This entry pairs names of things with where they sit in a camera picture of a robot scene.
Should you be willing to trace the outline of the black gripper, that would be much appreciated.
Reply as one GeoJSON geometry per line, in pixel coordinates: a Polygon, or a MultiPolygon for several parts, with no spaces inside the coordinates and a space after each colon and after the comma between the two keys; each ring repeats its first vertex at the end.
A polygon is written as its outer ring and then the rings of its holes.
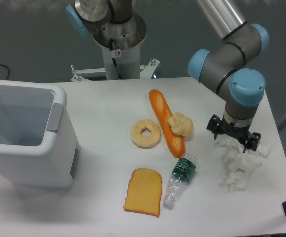
{"type": "Polygon", "coordinates": [[[239,143],[243,144],[243,153],[246,150],[257,151],[260,143],[261,134],[254,132],[249,133],[249,126],[235,127],[233,123],[228,123],[225,118],[220,120],[220,117],[213,114],[208,122],[206,129],[214,135],[214,139],[217,139],[219,135],[228,135],[236,139],[239,143]]]}

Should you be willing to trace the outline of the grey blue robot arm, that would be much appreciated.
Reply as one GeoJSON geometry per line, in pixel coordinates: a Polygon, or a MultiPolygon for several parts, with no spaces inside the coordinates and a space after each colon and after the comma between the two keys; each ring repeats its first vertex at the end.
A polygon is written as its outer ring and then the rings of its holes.
{"type": "MultiPolygon", "coordinates": [[[[246,63],[267,47],[269,35],[262,26],[249,24],[230,0],[200,0],[198,5],[224,43],[215,52],[198,50],[187,67],[191,77],[225,101],[223,117],[213,115],[207,129],[255,151],[261,136],[249,128],[266,82],[246,63]]],[[[140,44],[147,28],[131,1],[75,0],[66,13],[81,35],[93,36],[100,45],[108,80],[142,78],[140,44]]]]}

